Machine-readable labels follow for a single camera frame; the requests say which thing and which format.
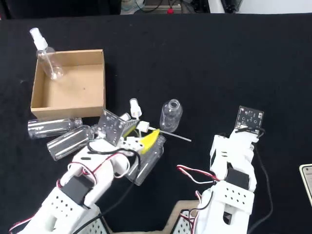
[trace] white wall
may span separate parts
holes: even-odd
[[[287,14],[312,12],[312,0],[243,0],[239,13]]]

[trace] empty bottle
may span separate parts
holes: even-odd
[[[174,132],[183,113],[182,106],[177,99],[171,99],[162,106],[160,129],[169,133]]]
[[[47,77],[51,79],[62,77],[64,72],[60,62],[55,56],[55,50],[52,47],[48,47],[48,43],[41,35],[38,28],[32,28],[29,32],[37,48],[38,64],[41,65]]]
[[[164,143],[166,138],[159,135],[154,145],[145,154],[141,155],[141,170],[137,175],[138,161],[136,160],[130,168],[126,177],[137,186],[140,186],[151,170],[155,167],[156,163],[164,153]]]
[[[81,118],[32,119],[28,121],[28,134],[31,139],[59,136],[81,125]]]
[[[93,128],[82,125],[48,142],[47,147],[54,161],[57,161],[85,146],[94,134]]]

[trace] wooden base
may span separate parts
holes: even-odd
[[[123,233],[114,233],[112,230],[108,227],[111,234],[169,234],[174,227],[176,220],[181,212],[181,210],[185,209],[191,209],[194,207],[197,207],[198,200],[196,201],[178,201],[172,210],[170,217],[167,221],[167,224],[165,228],[162,231],[151,231],[151,232],[123,232]]]

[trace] yellow object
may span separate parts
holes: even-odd
[[[140,142],[144,145],[144,148],[142,150],[142,154],[146,153],[156,142],[157,137],[159,135],[160,130],[156,129],[152,133],[148,134],[146,137],[144,137]]]

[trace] black table surface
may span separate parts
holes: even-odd
[[[230,133],[239,105],[265,112],[258,149],[271,179],[274,213],[254,233],[308,233],[312,209],[299,165],[312,163],[312,15],[139,15],[0,21],[0,232],[40,207],[71,157],[51,159],[46,142],[30,140],[38,27],[56,50],[104,49],[107,108],[120,115],[136,97],[142,120],[159,125],[162,104],[177,98],[177,134],[140,187],[106,215],[113,231],[162,230],[179,200],[195,200],[177,164],[207,170],[214,134]],[[96,123],[98,118],[86,118]],[[258,181],[250,224],[267,214],[265,178]],[[113,182],[98,201],[105,210],[129,181]]]

